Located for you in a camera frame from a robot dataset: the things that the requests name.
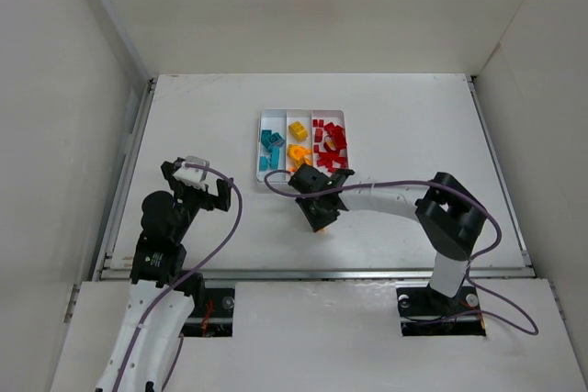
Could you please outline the orange arch lego piece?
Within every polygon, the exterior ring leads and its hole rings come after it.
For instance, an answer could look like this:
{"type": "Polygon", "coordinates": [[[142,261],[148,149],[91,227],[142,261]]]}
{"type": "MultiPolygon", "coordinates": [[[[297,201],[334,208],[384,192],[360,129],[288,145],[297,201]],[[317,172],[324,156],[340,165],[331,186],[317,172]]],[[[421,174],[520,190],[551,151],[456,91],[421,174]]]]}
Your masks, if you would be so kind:
{"type": "Polygon", "coordinates": [[[289,144],[287,154],[295,167],[303,164],[312,165],[312,150],[302,145],[289,144]]]}

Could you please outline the red flower duplo piece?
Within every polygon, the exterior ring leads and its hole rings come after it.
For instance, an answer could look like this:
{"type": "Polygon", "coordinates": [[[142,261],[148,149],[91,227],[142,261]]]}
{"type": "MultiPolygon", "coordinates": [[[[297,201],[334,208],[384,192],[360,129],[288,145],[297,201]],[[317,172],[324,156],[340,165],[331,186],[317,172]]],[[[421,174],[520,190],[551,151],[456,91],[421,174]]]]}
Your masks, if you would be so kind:
{"type": "Polygon", "coordinates": [[[331,138],[330,136],[326,136],[323,140],[323,149],[329,153],[335,153],[340,155],[342,151],[346,149],[345,144],[338,144],[336,140],[331,138]]]}

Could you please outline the teal duplo brick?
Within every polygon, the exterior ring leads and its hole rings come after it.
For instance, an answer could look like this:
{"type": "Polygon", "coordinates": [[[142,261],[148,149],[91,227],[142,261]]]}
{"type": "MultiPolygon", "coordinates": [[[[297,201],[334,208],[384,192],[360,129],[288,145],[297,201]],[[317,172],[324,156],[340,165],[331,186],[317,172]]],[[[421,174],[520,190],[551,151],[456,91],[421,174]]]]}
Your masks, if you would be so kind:
{"type": "Polygon", "coordinates": [[[260,142],[266,151],[271,152],[272,148],[275,146],[281,148],[284,145],[285,140],[276,131],[272,131],[271,129],[262,129],[260,134],[260,142]]]}
{"type": "Polygon", "coordinates": [[[258,161],[258,171],[264,172],[269,168],[269,160],[265,156],[260,156],[258,161]]]}

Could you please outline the yellow duplo brick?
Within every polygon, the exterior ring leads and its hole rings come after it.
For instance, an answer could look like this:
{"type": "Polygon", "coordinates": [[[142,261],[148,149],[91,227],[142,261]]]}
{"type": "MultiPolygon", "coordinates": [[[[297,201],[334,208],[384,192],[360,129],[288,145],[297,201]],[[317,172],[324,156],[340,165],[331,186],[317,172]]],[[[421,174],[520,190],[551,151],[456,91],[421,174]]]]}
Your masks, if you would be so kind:
{"type": "Polygon", "coordinates": [[[309,137],[307,129],[300,121],[294,121],[289,124],[288,133],[296,142],[303,142],[309,137]]]}

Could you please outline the teal frog duplo piece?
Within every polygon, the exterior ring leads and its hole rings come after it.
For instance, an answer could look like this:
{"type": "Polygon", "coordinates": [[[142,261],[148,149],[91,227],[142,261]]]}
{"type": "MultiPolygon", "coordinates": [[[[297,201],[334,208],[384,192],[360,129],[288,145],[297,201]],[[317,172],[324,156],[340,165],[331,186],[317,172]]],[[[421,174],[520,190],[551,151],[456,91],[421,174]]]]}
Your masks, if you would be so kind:
{"type": "Polygon", "coordinates": [[[269,159],[269,169],[270,170],[277,170],[279,167],[280,162],[280,149],[279,147],[275,146],[272,148],[270,152],[270,159],[269,159]]]}

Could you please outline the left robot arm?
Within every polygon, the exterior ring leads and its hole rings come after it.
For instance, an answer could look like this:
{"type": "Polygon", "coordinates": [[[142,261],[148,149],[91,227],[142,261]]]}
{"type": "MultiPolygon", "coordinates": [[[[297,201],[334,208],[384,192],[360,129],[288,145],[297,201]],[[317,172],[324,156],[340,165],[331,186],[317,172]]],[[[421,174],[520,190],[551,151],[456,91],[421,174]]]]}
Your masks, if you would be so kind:
{"type": "Polygon", "coordinates": [[[216,173],[211,193],[206,177],[212,169],[197,157],[164,162],[161,171],[169,188],[141,203],[125,314],[98,391],[165,390],[183,346],[182,329],[205,301],[202,274],[183,268],[183,239],[200,211],[230,209],[232,179],[216,173]]]}

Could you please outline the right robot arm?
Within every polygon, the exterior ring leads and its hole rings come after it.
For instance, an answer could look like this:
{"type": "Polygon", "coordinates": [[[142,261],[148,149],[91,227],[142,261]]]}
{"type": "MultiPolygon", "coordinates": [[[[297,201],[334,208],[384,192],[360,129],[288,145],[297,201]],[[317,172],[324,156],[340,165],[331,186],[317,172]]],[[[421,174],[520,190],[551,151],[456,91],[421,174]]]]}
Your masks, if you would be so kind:
{"type": "Polygon", "coordinates": [[[486,216],[484,207],[451,174],[438,173],[422,184],[387,185],[361,179],[350,169],[330,175],[301,166],[288,186],[314,231],[334,223],[342,211],[373,211],[418,223],[435,250],[429,287],[455,297],[465,279],[486,216]]]}

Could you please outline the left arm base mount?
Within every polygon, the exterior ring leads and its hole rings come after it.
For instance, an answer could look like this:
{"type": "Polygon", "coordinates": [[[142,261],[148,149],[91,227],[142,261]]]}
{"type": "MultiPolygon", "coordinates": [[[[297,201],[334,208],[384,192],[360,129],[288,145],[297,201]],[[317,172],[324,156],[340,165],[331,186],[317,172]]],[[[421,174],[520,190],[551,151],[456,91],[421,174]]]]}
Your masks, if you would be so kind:
{"type": "Polygon", "coordinates": [[[206,280],[201,273],[191,275],[175,291],[190,295],[195,306],[181,333],[188,338],[225,338],[232,336],[236,303],[235,284],[206,280]]]}

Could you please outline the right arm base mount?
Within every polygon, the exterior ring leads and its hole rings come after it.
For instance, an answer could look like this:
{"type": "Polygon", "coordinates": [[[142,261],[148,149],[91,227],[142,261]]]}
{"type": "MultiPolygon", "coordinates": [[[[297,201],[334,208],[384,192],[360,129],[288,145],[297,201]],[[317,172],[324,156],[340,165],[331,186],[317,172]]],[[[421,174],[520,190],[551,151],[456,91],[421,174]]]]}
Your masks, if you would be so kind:
{"type": "Polygon", "coordinates": [[[454,297],[430,286],[399,286],[396,295],[403,337],[486,336],[473,286],[461,287],[454,297]]]}

